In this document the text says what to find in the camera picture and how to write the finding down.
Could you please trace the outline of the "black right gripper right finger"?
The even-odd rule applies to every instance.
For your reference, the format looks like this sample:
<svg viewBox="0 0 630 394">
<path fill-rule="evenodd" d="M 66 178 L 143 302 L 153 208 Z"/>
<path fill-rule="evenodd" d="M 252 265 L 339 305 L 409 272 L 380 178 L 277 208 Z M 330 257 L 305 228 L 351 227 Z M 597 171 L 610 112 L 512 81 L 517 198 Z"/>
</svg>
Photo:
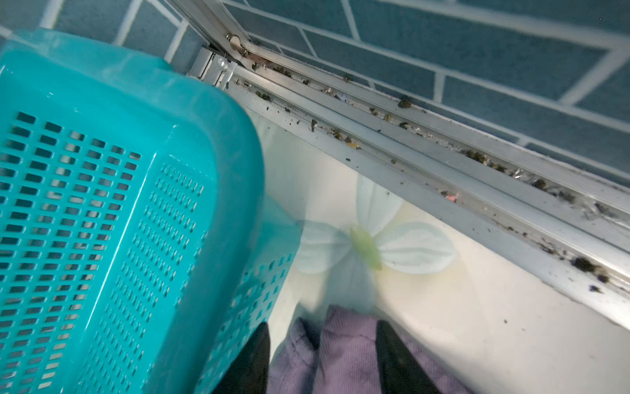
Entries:
<svg viewBox="0 0 630 394">
<path fill-rule="evenodd" d="M 376 352 L 382 393 L 440 393 L 395 329 L 385 320 L 377 321 Z"/>
</svg>

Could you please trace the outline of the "teal plastic basket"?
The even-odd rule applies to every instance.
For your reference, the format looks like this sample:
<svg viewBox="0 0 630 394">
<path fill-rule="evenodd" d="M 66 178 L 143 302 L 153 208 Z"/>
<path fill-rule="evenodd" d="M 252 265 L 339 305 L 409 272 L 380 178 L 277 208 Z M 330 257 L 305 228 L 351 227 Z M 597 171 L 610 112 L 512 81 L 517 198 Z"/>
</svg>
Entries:
<svg viewBox="0 0 630 394">
<path fill-rule="evenodd" d="M 224 92 L 72 34 L 6 40 L 2 392 L 211 393 L 300 237 Z"/>
</svg>

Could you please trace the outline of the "purple trousers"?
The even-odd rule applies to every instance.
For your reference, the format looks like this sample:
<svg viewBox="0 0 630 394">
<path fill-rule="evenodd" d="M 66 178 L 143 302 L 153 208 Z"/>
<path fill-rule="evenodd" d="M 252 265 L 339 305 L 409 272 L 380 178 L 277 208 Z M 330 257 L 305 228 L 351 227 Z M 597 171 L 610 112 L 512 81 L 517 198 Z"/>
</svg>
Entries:
<svg viewBox="0 0 630 394">
<path fill-rule="evenodd" d="M 382 393 L 377 321 L 335 305 L 328 308 L 320 328 L 297 318 L 270 364 L 267 392 Z M 418 343 L 403 333 L 397 334 L 440 393 L 470 391 Z"/>
</svg>

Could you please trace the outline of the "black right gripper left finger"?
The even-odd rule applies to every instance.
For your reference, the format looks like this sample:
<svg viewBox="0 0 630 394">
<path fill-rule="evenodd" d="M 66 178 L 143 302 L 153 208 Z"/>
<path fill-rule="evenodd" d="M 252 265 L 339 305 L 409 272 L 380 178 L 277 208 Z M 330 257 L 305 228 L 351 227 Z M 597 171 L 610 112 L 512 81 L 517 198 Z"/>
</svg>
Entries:
<svg viewBox="0 0 630 394">
<path fill-rule="evenodd" d="M 212 394 L 264 394 L 270 363 L 271 339 L 267 322 L 260 323 Z"/>
</svg>

